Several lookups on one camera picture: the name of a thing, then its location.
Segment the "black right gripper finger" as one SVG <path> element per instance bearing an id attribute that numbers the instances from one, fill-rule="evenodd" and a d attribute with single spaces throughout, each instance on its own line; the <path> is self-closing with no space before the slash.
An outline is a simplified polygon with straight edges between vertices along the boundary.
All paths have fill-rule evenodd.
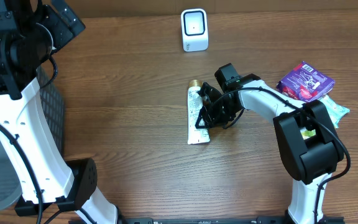
<path id="1" fill-rule="evenodd" d="M 199 115 L 196 119 L 195 123 L 196 129 L 209 129 L 211 128 L 211 118 L 209 117 L 209 113 L 207 107 L 203 106 L 200 109 Z"/>
<path id="2" fill-rule="evenodd" d="M 201 97 L 203 104 L 208 105 L 214 103 L 218 98 L 222 96 L 222 93 L 211 86 L 207 82 L 204 82 L 201 86 L 201 89 L 197 91 L 199 96 Z"/>

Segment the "purple pad package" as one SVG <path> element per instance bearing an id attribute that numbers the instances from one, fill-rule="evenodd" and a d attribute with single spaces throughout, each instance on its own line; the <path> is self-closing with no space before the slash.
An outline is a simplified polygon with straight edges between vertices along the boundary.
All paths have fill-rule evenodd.
<path id="1" fill-rule="evenodd" d="M 311 102 L 327 95 L 334 85 L 334 79 L 302 61 L 277 83 L 276 89 L 295 100 Z"/>

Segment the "teal wet wipes pack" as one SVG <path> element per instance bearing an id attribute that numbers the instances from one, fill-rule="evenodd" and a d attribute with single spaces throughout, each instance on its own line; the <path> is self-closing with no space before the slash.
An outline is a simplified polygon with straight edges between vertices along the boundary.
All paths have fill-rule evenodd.
<path id="1" fill-rule="evenodd" d="M 331 118 L 331 121 L 334 127 L 337 129 L 339 127 L 340 120 L 348 113 L 350 113 L 350 109 L 344 106 L 337 104 L 334 100 L 332 100 L 328 95 L 324 95 L 319 99 L 322 102 Z"/>

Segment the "green yellow juice pouch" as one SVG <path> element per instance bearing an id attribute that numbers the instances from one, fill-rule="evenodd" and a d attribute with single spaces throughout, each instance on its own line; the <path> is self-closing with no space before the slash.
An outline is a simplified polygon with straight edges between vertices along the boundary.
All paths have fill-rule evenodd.
<path id="1" fill-rule="evenodd" d="M 301 133 L 301 135 L 302 135 L 302 138 L 303 138 L 304 140 L 306 140 L 306 139 L 308 139 L 308 138 L 310 138 L 310 137 L 315 136 L 315 135 L 316 135 L 316 130 L 313 129 L 313 130 L 309 131 L 309 130 L 307 130 L 306 128 L 303 128 L 303 129 L 300 130 L 300 133 Z"/>

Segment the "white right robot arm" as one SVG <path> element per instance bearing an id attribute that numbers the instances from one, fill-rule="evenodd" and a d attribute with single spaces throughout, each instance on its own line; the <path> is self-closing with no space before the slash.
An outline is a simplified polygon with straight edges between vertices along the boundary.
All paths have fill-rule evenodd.
<path id="1" fill-rule="evenodd" d="M 270 121 L 275 130 L 282 164 L 293 179 L 291 202 L 283 223 L 326 223 L 324 193 L 349 152 L 338 138 L 322 102 L 304 103 L 270 88 L 254 74 L 217 75 L 220 90 L 204 82 L 198 90 L 202 106 L 196 128 L 232 127 L 246 110 Z"/>

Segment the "white cream tube gold cap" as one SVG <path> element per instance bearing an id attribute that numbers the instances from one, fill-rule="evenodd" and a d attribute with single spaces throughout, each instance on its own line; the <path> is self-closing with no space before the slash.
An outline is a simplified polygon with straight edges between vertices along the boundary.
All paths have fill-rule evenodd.
<path id="1" fill-rule="evenodd" d="M 196 128 L 196 122 L 199 118 L 200 109 L 203 106 L 203 100 L 198 94 L 201 90 L 202 82 L 200 80 L 191 80 L 187 91 L 188 108 L 188 144 L 202 144 L 210 141 L 207 129 Z"/>

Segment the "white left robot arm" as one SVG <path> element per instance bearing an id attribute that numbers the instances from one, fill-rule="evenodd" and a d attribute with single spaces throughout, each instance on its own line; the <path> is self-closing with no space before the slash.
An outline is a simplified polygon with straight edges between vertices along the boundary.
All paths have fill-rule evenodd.
<path id="1" fill-rule="evenodd" d="M 42 108 L 38 68 L 84 31 L 65 1 L 0 1 L 0 142 L 21 183 L 15 211 L 42 219 L 51 204 L 86 223 L 118 223 L 93 159 L 66 161 Z"/>

